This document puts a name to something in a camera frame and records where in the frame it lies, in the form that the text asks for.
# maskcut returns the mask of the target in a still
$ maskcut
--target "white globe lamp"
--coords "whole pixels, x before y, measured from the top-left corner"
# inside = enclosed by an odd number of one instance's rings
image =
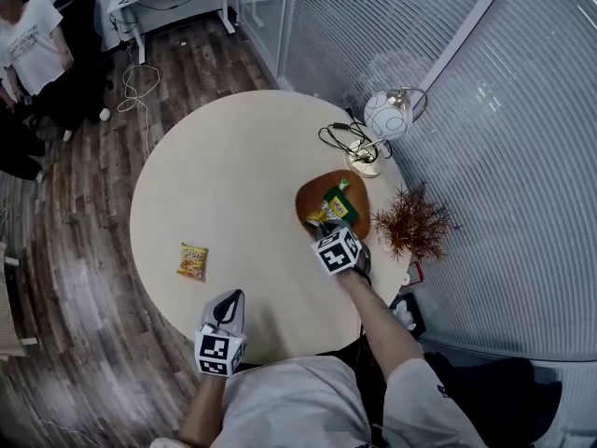
[[[421,110],[413,116],[409,91],[417,91],[423,95]],[[375,93],[364,109],[365,124],[372,132],[373,141],[362,139],[350,145],[346,155],[349,167],[363,177],[375,177],[382,171],[384,157],[375,150],[385,141],[392,141],[404,135],[410,126],[427,108],[427,93],[419,88],[402,87]]]

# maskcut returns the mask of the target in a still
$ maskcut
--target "gray shirt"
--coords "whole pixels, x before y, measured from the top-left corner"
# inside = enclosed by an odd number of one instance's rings
[[[383,437],[389,446],[485,446],[440,387],[421,359],[392,373],[383,407]],[[227,382],[224,406],[214,448],[371,445],[354,372],[335,357],[294,358],[235,375]],[[170,443],[154,441],[152,448],[185,446]]]

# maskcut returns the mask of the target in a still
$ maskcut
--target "round table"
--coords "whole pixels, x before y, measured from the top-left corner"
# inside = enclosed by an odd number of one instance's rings
[[[151,153],[132,199],[132,253],[149,297],[190,340],[203,305],[233,288],[246,295],[245,362],[338,350],[358,337],[352,302],[295,212],[303,184],[347,167],[317,136],[335,121],[350,122],[311,96],[250,91],[191,113]],[[404,185],[392,160],[365,183],[372,213]],[[205,282],[176,273],[181,243],[209,249]],[[374,229],[366,243],[373,286],[390,303],[410,254],[392,259]]]

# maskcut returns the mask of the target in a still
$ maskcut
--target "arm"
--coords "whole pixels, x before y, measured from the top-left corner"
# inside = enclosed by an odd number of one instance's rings
[[[380,364],[386,382],[403,362],[423,358],[423,352],[410,332],[402,327],[364,278],[355,271],[344,271],[338,278],[361,316],[371,352]]]
[[[4,103],[6,104],[6,106],[8,107],[8,109],[10,111],[14,111],[15,110],[15,100],[13,100],[10,95],[8,94],[8,91],[5,89],[4,85],[2,85],[2,83],[0,83],[0,98],[2,99],[2,101],[4,101]]]
[[[10,87],[12,88],[12,92],[15,93],[15,97],[18,101],[23,99],[23,94],[21,91],[21,87],[19,86],[19,77],[17,76],[17,70],[13,65],[7,68],[7,75],[8,81],[10,82]]]
[[[50,33],[50,36],[52,37],[52,40],[54,40],[54,43],[56,44],[56,47],[60,52],[60,57],[62,59],[62,67],[64,68],[64,70],[70,71],[75,61],[73,60],[71,50],[68,48],[68,45],[66,45],[64,33],[62,32],[62,28],[60,27],[60,25],[54,28],[54,30]]]
[[[222,397],[226,378],[204,375],[178,439],[192,448],[209,448],[222,429]]]

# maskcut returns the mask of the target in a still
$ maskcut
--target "hand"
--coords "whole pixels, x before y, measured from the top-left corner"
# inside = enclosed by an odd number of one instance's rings
[[[73,55],[69,53],[63,53],[61,54],[61,60],[62,60],[62,68],[64,68],[64,71],[69,72],[71,71],[71,68],[73,67],[73,64],[75,63],[75,60],[73,59]]]
[[[21,103],[25,101],[25,95],[23,94],[21,89],[15,91],[15,98],[17,98],[17,101]]]

